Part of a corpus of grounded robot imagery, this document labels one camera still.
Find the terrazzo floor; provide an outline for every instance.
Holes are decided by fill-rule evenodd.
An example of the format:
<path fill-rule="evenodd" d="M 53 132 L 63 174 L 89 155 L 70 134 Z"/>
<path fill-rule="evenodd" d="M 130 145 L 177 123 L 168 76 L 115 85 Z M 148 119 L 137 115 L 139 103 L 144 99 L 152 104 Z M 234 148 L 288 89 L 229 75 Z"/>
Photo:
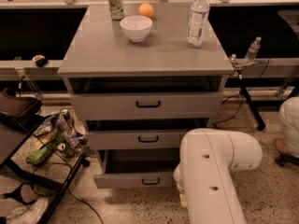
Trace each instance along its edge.
<path fill-rule="evenodd" d="M 240 100 L 228 101 L 220 108 L 215 122 L 230 118 L 239 108 Z M 46 106 L 42 115 L 58 112 L 70 106 Z M 273 146 L 276 137 L 282 136 L 278 124 L 278 112 L 261 112 L 266 128 L 256 129 L 257 122 L 248 105 L 243 102 L 234 119 L 219 123 L 223 130 L 240 131 L 253 135 L 263 149 L 261 165 L 253 170 L 233 173 L 233 181 L 248 224 L 294 224 L 299 223 L 299 167 L 287 163 L 279 167 L 274 162 L 278 152 Z M 35 140 L 30 139 L 13 157 L 20 167 L 27 171 L 34 168 L 25 162 L 30 150 L 35 148 Z M 59 161 L 51 156 L 50 161 Z M 105 224 L 170 224 L 189 223 L 187 209 L 181 208 L 176 188 L 141 188 L 141 189 L 98 189 L 93 182 L 93 175 L 101 174 L 101 167 L 96 158 L 89 158 L 91 165 L 82 167 L 69 190 L 77 198 L 91 205 Z M 63 165 L 45 165 L 36 172 L 63 181 L 68 168 Z M 0 173 L 0 193 L 7 193 L 19 186 L 19 180 L 9 170 Z M 38 193 L 48 191 L 36 189 Z M 37 198 L 29 187 L 24 187 L 22 194 L 25 201 Z M 6 216 L 20 203 L 12 199 L 0 200 L 0 216 Z M 49 224 L 63 223 L 101 223 L 100 218 L 84 203 L 77 201 L 69 192 L 65 194 Z"/>

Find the clutter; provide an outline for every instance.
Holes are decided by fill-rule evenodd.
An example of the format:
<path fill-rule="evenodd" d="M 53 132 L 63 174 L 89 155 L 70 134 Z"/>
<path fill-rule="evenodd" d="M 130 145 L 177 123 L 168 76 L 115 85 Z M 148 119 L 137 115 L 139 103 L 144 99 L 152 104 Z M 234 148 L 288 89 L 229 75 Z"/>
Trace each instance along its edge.
<path fill-rule="evenodd" d="M 75 157 L 83 153 L 83 146 L 87 144 L 85 136 L 74 128 L 74 119 L 67 109 L 46 117 L 34 136 L 36 149 L 26 159 L 34 166 L 40 165 L 54 150 L 60 151 L 65 158 Z"/>

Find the white robot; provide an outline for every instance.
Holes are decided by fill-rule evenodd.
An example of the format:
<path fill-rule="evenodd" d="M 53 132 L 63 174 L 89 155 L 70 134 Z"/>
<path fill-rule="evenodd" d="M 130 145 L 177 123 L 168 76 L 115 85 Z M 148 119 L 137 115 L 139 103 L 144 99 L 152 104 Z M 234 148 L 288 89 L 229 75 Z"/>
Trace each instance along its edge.
<path fill-rule="evenodd" d="M 195 129 L 185 134 L 174 178 L 191 224 L 247 223 L 230 172 L 259 166 L 263 152 L 246 133 Z"/>

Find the open drawer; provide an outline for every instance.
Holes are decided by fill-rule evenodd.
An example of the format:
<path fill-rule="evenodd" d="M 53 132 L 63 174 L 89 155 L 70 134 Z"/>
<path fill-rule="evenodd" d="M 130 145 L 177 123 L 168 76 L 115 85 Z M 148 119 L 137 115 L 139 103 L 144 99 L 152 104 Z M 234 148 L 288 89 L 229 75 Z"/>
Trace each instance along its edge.
<path fill-rule="evenodd" d="M 80 120 L 211 118 L 221 91 L 76 94 L 70 98 Z"/>
<path fill-rule="evenodd" d="M 99 189 L 174 186 L 173 172 L 179 148 L 125 149 L 99 152 L 102 175 L 95 175 Z"/>
<path fill-rule="evenodd" d="M 204 128 L 207 119 L 136 119 L 86 121 L 93 150 L 179 147 L 185 133 Z"/>

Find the tripod leg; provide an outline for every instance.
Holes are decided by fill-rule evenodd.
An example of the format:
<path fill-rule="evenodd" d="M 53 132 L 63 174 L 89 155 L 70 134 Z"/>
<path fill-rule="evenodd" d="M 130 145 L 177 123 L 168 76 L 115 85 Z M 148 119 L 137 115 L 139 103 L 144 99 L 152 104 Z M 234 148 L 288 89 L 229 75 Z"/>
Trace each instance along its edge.
<path fill-rule="evenodd" d="M 251 111 L 252 111 L 254 117 L 256 118 L 256 120 L 257 120 L 258 123 L 259 123 L 258 130 L 259 130 L 259 131 L 262 131 L 262 130 L 264 129 L 264 127 L 265 127 L 265 124 L 264 124 L 264 122 L 263 122 L 263 119 L 262 119 L 262 117 L 260 116 L 259 111 L 257 110 L 256 106 L 255 106 L 254 103 L 252 102 L 251 97 L 250 97 L 248 91 L 246 90 L 246 88 L 245 88 L 243 85 L 241 85 L 241 92 L 242 92 L 242 94 L 244 95 L 244 97 L 246 98 L 246 100 L 247 100 L 247 102 L 248 102 L 248 104 L 249 104 L 249 107 L 250 107 L 250 109 L 251 109 Z"/>
<path fill-rule="evenodd" d="M 299 95 L 299 84 L 296 84 L 292 89 L 292 92 L 289 94 L 288 99 Z"/>

